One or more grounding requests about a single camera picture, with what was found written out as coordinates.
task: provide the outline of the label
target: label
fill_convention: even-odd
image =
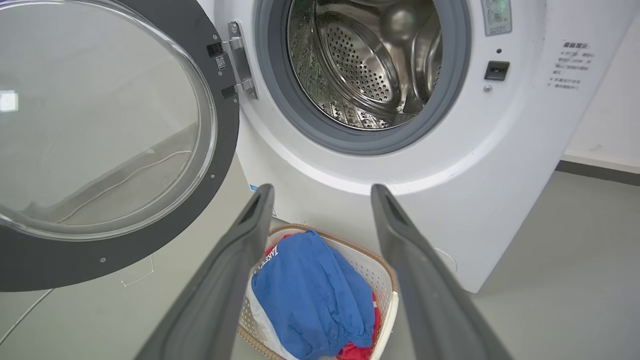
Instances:
[[[258,190],[258,186],[249,184],[249,190],[251,190],[252,193],[255,193]],[[276,205],[273,204],[273,211],[271,212],[271,216],[277,218],[278,217],[278,213],[276,213]]]
[[[511,32],[511,0],[481,0],[485,35]]]
[[[278,245],[274,246],[273,249],[271,249],[269,254],[267,254],[267,256],[264,258],[264,261],[260,264],[260,266],[258,266],[258,270],[263,268],[264,265],[266,265],[269,262],[269,260],[273,259],[273,257],[276,255],[278,255]]]
[[[595,57],[591,44],[564,40],[547,80],[547,86],[564,91],[580,90]]]
[[[227,63],[225,62],[224,56],[219,56],[216,58],[216,63],[218,64],[218,70],[226,69]]]

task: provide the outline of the washing machine door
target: washing machine door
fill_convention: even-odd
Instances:
[[[195,0],[0,1],[0,291],[140,260],[216,195],[234,70]]]

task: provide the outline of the basket rim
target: basket rim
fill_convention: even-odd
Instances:
[[[274,235],[275,233],[279,232],[279,231],[283,231],[283,230],[290,230],[290,229],[294,229],[294,230],[302,230],[302,231],[307,231],[307,230],[314,230],[315,232],[318,233],[318,235],[331,239],[337,243],[341,243],[342,245],[345,245],[347,247],[350,247],[352,249],[355,249],[359,252],[361,252],[362,254],[365,254],[366,256],[369,256],[370,258],[372,258],[373,260],[375,260],[377,263],[379,263],[384,269],[385,271],[389,274],[389,278],[391,279],[391,289],[394,293],[398,292],[397,289],[397,281],[396,281],[396,271],[379,255],[351,242],[351,241],[347,241],[343,238],[341,238],[340,236],[336,236],[332,233],[327,233],[326,231],[322,231],[320,229],[317,229],[315,227],[312,226],[306,226],[306,225],[301,225],[301,224],[283,224],[283,225],[279,225],[276,226],[274,228],[272,228],[269,231],[269,236]],[[284,357],[278,355],[276,352],[274,352],[273,350],[271,350],[269,347],[265,346],[265,344],[263,344],[260,340],[256,339],[253,335],[251,335],[244,327],[242,327],[242,325],[238,325],[237,328],[237,333],[238,335],[242,336],[243,339],[245,339],[251,346],[253,346],[256,350],[258,350],[259,352],[261,352],[263,355],[265,355],[268,359],[270,360],[286,360]]]

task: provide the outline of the laundry basket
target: laundry basket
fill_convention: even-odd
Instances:
[[[272,229],[267,239],[267,248],[273,246],[285,235],[304,233],[309,229],[316,230],[329,247],[338,250],[342,256],[349,261],[349,264],[367,281],[373,293],[376,294],[376,303],[380,310],[382,321],[378,329],[378,336],[373,342],[370,359],[379,359],[389,340],[398,309],[397,281],[393,269],[391,269],[391,266],[381,257],[358,245],[327,234],[324,231],[303,225],[287,224]],[[268,348],[264,344],[264,341],[261,340],[255,328],[255,320],[251,314],[249,300],[246,297],[244,298],[242,311],[240,312],[240,322],[237,332],[267,358],[284,360],[283,357]]]

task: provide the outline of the washing machine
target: washing machine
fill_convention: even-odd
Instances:
[[[183,232],[237,151],[274,215],[379,251],[385,184],[477,291],[634,0],[0,2],[0,284],[109,274]]]

